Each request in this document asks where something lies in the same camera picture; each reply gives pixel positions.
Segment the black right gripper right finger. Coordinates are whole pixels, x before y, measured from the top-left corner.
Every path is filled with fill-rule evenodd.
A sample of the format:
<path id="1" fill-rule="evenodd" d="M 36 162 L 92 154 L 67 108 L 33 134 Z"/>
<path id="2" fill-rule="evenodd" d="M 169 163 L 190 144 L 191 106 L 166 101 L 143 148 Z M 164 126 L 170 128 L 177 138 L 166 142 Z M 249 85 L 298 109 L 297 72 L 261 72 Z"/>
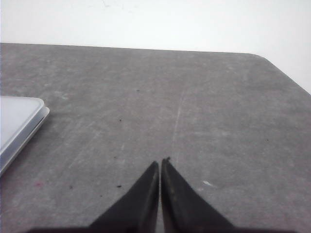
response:
<path id="1" fill-rule="evenodd" d="M 195 192 L 168 158 L 161 163 L 161 202 L 167 233 L 224 233 L 236 229 Z"/>

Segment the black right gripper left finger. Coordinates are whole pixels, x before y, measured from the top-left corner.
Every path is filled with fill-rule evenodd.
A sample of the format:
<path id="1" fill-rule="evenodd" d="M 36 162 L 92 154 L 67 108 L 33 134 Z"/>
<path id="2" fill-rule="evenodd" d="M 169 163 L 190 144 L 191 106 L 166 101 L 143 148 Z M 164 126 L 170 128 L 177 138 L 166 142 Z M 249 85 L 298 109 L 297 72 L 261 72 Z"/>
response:
<path id="1" fill-rule="evenodd" d="M 154 233 L 159 199 L 159 165 L 152 162 L 128 192 L 90 228 L 99 233 Z"/>

